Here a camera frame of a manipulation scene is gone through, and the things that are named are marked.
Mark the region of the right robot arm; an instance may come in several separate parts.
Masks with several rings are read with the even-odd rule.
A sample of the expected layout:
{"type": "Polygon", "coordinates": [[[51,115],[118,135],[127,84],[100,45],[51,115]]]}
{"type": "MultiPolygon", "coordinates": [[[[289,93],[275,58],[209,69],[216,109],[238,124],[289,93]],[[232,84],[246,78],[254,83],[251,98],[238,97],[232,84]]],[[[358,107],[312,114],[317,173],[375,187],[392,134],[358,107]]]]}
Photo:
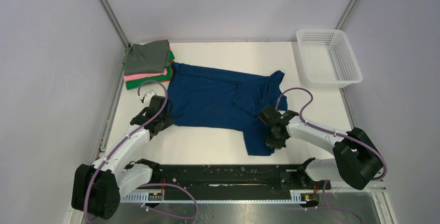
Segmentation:
{"type": "Polygon", "coordinates": [[[300,139],[333,155],[330,159],[311,158],[303,163],[298,173],[299,185],[310,189],[318,181],[344,181],[354,189],[362,190],[385,171],[385,162],[366,133],[329,129],[306,120],[299,113],[287,110],[281,113],[272,106],[259,114],[268,128],[266,145],[281,149],[289,138],[300,139]]]}

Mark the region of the blue t-shirt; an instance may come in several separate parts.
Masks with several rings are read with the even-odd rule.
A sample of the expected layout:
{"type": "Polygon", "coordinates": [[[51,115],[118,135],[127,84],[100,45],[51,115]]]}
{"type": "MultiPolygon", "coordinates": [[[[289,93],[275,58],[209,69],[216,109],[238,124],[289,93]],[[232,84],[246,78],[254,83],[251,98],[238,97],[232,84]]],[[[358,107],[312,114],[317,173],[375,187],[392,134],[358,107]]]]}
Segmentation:
{"type": "Polygon", "coordinates": [[[274,153],[266,145],[268,128],[258,115],[267,106],[287,110],[280,90],[282,71],[262,76],[177,62],[172,69],[168,99],[175,125],[240,131],[248,155],[274,153]]]}

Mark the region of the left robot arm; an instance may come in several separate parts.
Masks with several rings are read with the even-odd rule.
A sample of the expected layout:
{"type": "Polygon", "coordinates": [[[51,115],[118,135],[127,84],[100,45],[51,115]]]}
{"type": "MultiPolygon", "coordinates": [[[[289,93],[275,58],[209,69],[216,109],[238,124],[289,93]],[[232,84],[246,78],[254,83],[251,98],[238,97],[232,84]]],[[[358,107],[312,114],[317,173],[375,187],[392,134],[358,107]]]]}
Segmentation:
{"type": "Polygon", "coordinates": [[[129,165],[135,153],[159,132],[173,124],[171,100],[154,95],[149,106],[130,121],[126,133],[91,165],[80,165],[74,175],[71,206],[85,214],[108,220],[122,198],[142,184],[155,188],[161,175],[143,163],[129,165]]]}

